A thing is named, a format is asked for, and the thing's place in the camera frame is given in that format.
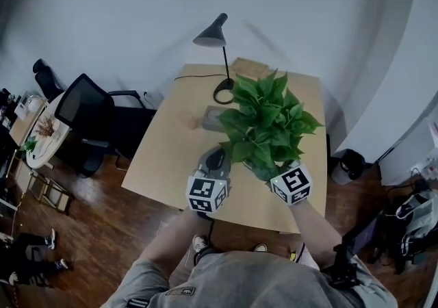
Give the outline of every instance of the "gray shirt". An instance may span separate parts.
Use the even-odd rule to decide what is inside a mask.
[[[151,261],[137,260],[103,308],[129,300],[148,307],[397,307],[395,298],[357,259],[360,285],[336,290],[330,278],[269,253],[229,252],[203,257],[187,283],[169,289]]]

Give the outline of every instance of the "chair armrest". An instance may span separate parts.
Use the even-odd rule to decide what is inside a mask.
[[[113,92],[108,92],[112,97],[121,97],[121,96],[130,96],[135,97],[140,105],[146,110],[146,106],[144,106],[143,102],[140,99],[140,95],[135,90],[116,90]]]
[[[99,146],[105,148],[110,147],[110,143],[108,141],[103,141],[103,140],[81,139],[81,142],[92,146]]]

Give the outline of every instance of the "white sneaker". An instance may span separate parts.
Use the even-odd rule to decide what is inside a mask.
[[[67,262],[64,258],[55,262],[55,265],[58,270],[68,269]]]
[[[55,229],[52,229],[52,234],[48,235],[44,238],[46,241],[47,247],[49,247],[51,250],[54,250],[56,247],[56,232]]]
[[[193,249],[196,253],[200,253],[204,248],[207,247],[207,241],[200,235],[195,235],[192,240]]]
[[[254,248],[254,252],[268,252],[268,247],[265,244],[258,244]]]

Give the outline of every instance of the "lamp base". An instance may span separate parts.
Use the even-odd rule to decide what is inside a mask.
[[[233,87],[234,87],[234,81],[231,78],[224,79],[219,83],[218,87],[214,90],[213,100],[221,105],[228,105],[229,103],[232,103],[233,99],[231,99],[230,101],[219,101],[218,98],[216,98],[216,96],[218,95],[219,92],[223,90],[231,91]]]

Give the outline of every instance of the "lamp shade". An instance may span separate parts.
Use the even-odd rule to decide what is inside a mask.
[[[193,43],[202,47],[224,47],[227,42],[222,32],[222,26],[227,19],[227,14],[220,14],[209,27],[193,39]]]

